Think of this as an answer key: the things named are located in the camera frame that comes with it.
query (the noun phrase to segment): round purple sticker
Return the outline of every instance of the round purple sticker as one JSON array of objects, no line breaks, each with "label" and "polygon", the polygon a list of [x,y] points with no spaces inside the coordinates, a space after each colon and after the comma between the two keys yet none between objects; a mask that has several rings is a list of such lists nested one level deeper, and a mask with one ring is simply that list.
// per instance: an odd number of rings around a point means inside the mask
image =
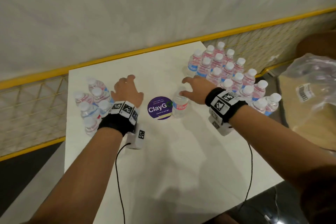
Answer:
[{"label": "round purple sticker", "polygon": [[157,120],[164,120],[171,116],[173,101],[166,97],[156,97],[149,101],[147,111],[149,115]]}]

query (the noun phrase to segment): concrete wall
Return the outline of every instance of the concrete wall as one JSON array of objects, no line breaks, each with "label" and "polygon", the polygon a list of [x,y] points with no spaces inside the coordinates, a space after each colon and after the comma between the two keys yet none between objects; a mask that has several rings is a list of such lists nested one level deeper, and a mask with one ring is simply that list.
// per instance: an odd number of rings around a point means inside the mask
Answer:
[{"label": "concrete wall", "polygon": [[0,80],[336,5],[336,0],[0,0]]}]

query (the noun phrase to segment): water bottle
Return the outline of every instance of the water bottle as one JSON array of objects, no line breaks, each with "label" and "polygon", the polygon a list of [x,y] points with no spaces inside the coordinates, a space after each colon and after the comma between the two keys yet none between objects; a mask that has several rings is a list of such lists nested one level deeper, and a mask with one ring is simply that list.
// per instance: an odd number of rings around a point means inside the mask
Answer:
[{"label": "water bottle", "polygon": [[96,105],[90,105],[87,102],[82,102],[78,105],[81,110],[81,117],[84,119],[85,117],[92,117],[94,119],[98,119],[100,117],[100,110]]},{"label": "water bottle", "polygon": [[239,58],[237,62],[234,64],[233,68],[233,75],[236,73],[243,73],[244,72],[244,64],[246,60],[244,58]]},{"label": "water bottle", "polygon": [[218,87],[221,87],[222,89],[225,89],[226,91],[231,91],[231,86],[233,84],[233,81],[231,79],[226,79],[225,81],[218,84]]},{"label": "water bottle", "polygon": [[257,101],[259,98],[262,98],[266,93],[266,87],[268,82],[265,80],[259,81],[257,84],[254,84],[254,91],[252,94],[252,101]]},{"label": "water bottle", "polygon": [[98,103],[98,106],[100,108],[100,117],[103,118],[109,114],[112,104],[107,100],[102,100]]},{"label": "water bottle", "polygon": [[92,90],[93,95],[93,101],[98,105],[98,103],[102,100],[107,100],[108,102],[113,103],[114,101],[111,101],[111,95],[107,91],[103,91],[101,88],[94,88]]},{"label": "water bottle", "polygon": [[217,53],[224,54],[224,46],[223,42],[218,42],[217,47],[213,50],[213,54],[216,55]]},{"label": "water bottle", "polygon": [[210,63],[211,59],[209,57],[205,57],[202,63],[198,65],[196,75],[199,75],[201,77],[207,77],[211,70]]},{"label": "water bottle", "polygon": [[78,106],[82,102],[88,102],[89,104],[93,104],[93,96],[88,93],[76,91],[73,96],[75,97],[76,105]]},{"label": "water bottle", "polygon": [[100,88],[103,91],[107,91],[107,92],[109,91],[107,89],[106,85],[102,81],[96,80],[95,78],[87,78],[86,81],[89,84],[89,91],[90,91],[90,93],[92,93],[92,90],[94,88]]},{"label": "water bottle", "polygon": [[254,87],[252,85],[247,85],[244,88],[240,89],[236,92],[239,100],[246,101],[246,103],[250,103],[252,101],[252,93],[254,91]]},{"label": "water bottle", "polygon": [[255,75],[257,74],[257,70],[251,68],[247,73],[244,74],[243,78],[243,88],[247,85],[253,85],[255,83]]},{"label": "water bottle", "polygon": [[182,118],[186,114],[188,99],[179,94],[183,90],[186,90],[186,88],[183,86],[179,87],[173,98],[173,116],[175,118]]},{"label": "water bottle", "polygon": [[188,76],[194,76],[197,71],[197,67],[202,61],[202,51],[200,49],[196,49],[194,54],[191,55],[188,63]]},{"label": "water bottle", "polygon": [[267,101],[267,106],[265,107],[265,115],[269,116],[272,112],[275,112],[278,109],[281,95],[278,93],[273,93],[272,95],[265,97],[265,99]]},{"label": "water bottle", "polygon": [[221,81],[221,73],[222,73],[222,69],[220,69],[219,67],[215,67],[213,69],[213,71],[210,74],[207,75],[206,78],[207,78],[208,81],[217,85]]},{"label": "water bottle", "polygon": [[232,90],[233,93],[239,91],[242,88],[243,78],[244,78],[244,75],[242,73],[239,73],[239,72],[236,73],[232,77],[233,84],[232,84],[231,90]]},{"label": "water bottle", "polygon": [[228,62],[225,67],[222,69],[222,73],[220,77],[222,78],[222,82],[226,79],[231,79],[233,74],[233,63]]},{"label": "water bottle", "polygon": [[88,136],[93,137],[93,135],[97,132],[99,122],[97,119],[94,119],[92,117],[85,117],[84,125],[85,125],[85,133]]},{"label": "water bottle", "polygon": [[223,67],[225,67],[228,62],[233,63],[234,53],[235,53],[235,51],[233,49],[228,49],[227,50],[227,52],[226,52],[226,54],[224,55],[224,58],[223,58]]},{"label": "water bottle", "polygon": [[213,53],[214,49],[215,47],[213,45],[209,45],[208,48],[203,52],[202,59],[204,59],[205,57],[212,59],[215,56]]},{"label": "water bottle", "polygon": [[257,101],[250,102],[249,106],[258,112],[265,113],[265,107],[267,106],[267,101],[264,98],[259,98]]},{"label": "water bottle", "polygon": [[214,59],[211,62],[211,71],[215,68],[215,67],[219,67],[222,68],[223,67],[223,54],[221,53],[217,53],[216,56],[214,57]]}]

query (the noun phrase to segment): forearm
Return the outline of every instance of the forearm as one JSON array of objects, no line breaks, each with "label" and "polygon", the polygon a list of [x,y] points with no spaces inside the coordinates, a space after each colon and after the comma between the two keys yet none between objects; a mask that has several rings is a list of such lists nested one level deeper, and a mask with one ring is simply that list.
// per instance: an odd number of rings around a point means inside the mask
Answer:
[{"label": "forearm", "polygon": [[229,123],[282,178],[299,189],[306,186],[299,175],[336,165],[332,155],[249,106],[241,107]]},{"label": "forearm", "polygon": [[119,131],[99,129],[29,223],[92,223],[121,140]]}]

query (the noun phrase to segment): table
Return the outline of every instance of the table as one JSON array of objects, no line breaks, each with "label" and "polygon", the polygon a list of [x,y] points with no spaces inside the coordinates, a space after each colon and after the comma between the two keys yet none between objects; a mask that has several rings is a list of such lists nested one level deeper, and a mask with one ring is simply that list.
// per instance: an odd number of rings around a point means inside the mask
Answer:
[{"label": "table", "polygon": [[[205,50],[201,42],[195,42],[69,72],[65,170],[90,140],[73,99],[74,91],[88,91],[87,76],[113,90],[119,78],[134,74],[137,89],[145,93],[139,116],[146,130],[144,147],[124,149],[118,157],[127,223],[202,223],[238,205],[246,196],[251,175],[249,147],[236,131],[222,137],[208,121],[207,106],[189,103],[182,119],[156,120],[147,112],[154,97],[172,99],[197,48]],[[249,198],[281,181],[253,150]],[[113,169],[95,223],[122,222]]]}]

